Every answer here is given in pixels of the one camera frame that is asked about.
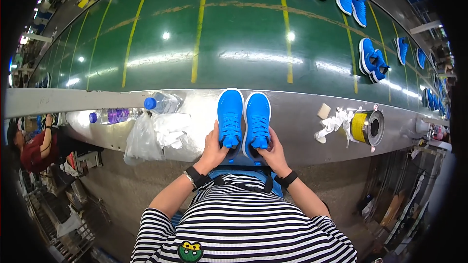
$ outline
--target sponge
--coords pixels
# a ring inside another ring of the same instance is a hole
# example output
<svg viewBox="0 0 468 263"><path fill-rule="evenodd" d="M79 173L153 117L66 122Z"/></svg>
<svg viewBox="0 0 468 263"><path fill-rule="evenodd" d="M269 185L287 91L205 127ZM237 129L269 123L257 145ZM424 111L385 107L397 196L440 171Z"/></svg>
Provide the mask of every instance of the sponge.
<svg viewBox="0 0 468 263"><path fill-rule="evenodd" d="M320 119L325 120L328 118L328 114L330 114L330 107L327 106L326 103L322 103L322 106L320 107L319 113L317 113L317 116L320 117Z"/></svg>

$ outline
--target embroidered patch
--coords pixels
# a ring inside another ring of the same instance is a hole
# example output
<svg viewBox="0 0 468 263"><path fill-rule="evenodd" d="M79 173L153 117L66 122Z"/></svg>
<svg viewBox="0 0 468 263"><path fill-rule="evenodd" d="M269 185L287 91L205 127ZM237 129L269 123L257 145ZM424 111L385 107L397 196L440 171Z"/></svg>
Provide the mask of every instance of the embroidered patch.
<svg viewBox="0 0 468 263"><path fill-rule="evenodd" d="M184 263L196 263L203 256L202 245L197 242L191 244L190 242L184 241L178 247L177 253Z"/></svg>

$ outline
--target black and white striped shirt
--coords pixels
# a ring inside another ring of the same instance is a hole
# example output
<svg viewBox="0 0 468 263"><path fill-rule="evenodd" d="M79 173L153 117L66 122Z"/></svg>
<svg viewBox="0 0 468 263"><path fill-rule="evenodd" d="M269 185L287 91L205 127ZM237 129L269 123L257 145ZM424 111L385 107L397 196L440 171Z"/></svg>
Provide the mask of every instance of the black and white striped shirt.
<svg viewBox="0 0 468 263"><path fill-rule="evenodd" d="M230 184L204 185L173 228L157 209L140 222L131 262L355 262L351 241L326 216L308 218L263 189L256 178L224 175Z"/></svg>

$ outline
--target blue bottle cap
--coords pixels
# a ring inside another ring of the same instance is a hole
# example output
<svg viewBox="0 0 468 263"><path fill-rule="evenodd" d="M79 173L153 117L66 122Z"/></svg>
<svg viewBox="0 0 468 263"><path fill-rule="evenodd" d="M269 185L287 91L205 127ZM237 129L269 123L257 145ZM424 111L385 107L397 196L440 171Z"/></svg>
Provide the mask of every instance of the blue bottle cap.
<svg viewBox="0 0 468 263"><path fill-rule="evenodd" d="M96 123L96 121L97 121L97 115L96 115L96 113L91 113L91 114L89 115L89 121L90 121L91 123Z"/></svg>
<svg viewBox="0 0 468 263"><path fill-rule="evenodd" d="M145 100L145 109L151 110L156 107L156 100L152 97L147 97Z"/></svg>

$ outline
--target purple label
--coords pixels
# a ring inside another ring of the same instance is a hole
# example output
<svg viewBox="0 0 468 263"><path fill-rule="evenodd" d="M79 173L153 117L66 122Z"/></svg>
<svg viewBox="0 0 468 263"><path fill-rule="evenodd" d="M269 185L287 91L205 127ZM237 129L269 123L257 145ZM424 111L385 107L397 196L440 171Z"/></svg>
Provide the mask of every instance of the purple label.
<svg viewBox="0 0 468 263"><path fill-rule="evenodd" d="M108 109L107 117L109 124L125 122L128 119L128 109Z"/></svg>

